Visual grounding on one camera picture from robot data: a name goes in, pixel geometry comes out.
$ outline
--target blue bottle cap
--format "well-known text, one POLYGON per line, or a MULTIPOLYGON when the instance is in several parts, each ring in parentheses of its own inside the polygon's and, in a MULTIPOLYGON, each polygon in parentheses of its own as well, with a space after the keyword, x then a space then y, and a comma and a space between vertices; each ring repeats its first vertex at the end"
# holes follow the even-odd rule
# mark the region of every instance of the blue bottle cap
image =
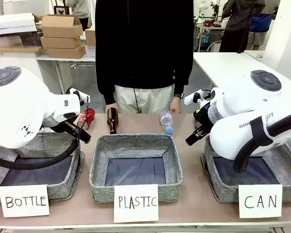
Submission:
POLYGON ((173 133, 173 127, 171 127, 171 126, 168 126, 167 128, 166 128, 166 133, 168 133, 168 134, 172 134, 173 133))

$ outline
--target wristwatch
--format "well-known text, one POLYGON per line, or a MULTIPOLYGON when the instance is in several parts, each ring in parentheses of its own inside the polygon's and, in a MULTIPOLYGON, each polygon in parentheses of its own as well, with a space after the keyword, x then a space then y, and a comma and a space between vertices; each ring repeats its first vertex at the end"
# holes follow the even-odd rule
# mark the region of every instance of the wristwatch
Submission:
POLYGON ((182 93, 182 94, 174 94, 174 97, 178 97, 180 99, 183 99, 184 98, 184 93, 182 93))

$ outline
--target white box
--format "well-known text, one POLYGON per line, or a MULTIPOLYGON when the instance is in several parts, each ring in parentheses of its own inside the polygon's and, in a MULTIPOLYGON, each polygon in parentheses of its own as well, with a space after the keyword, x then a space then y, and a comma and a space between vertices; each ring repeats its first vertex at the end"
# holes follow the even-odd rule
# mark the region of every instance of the white box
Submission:
POLYGON ((49 4, 46 0, 3 0, 3 9, 5 15, 33 13, 43 16, 48 13, 49 4))
POLYGON ((37 27, 32 13, 0 16, 0 35, 36 31, 37 27))

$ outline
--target beige pants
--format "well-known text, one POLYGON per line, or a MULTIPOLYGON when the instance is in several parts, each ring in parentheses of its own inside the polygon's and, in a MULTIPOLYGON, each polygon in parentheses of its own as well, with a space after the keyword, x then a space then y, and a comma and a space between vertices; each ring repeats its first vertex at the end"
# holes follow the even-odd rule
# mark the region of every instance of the beige pants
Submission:
MULTIPOLYGON (((161 113, 169 109, 173 99, 173 85, 159 89, 135 88, 140 113, 161 113)), ((133 88, 115 85, 115 100, 120 113, 138 113, 133 88)))

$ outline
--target cardboard box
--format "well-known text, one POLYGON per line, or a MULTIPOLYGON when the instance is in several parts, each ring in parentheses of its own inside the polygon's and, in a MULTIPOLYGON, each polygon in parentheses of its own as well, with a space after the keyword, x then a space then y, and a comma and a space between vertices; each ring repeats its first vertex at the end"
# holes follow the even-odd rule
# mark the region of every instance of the cardboard box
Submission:
POLYGON ((75 49, 81 45, 81 39, 78 38, 54 38, 41 37, 42 46, 51 49, 75 49))
POLYGON ((0 35, 23 32, 36 32, 32 13, 0 16, 0 35))
POLYGON ((54 58, 76 58, 80 59, 85 55, 85 46, 80 45, 75 49, 48 49, 50 57, 54 58))
POLYGON ((86 45, 96 47, 96 34, 95 28, 89 28, 85 30, 86 45))
POLYGON ((44 37, 77 38, 83 29, 77 16, 48 15, 42 18, 42 32, 44 37))

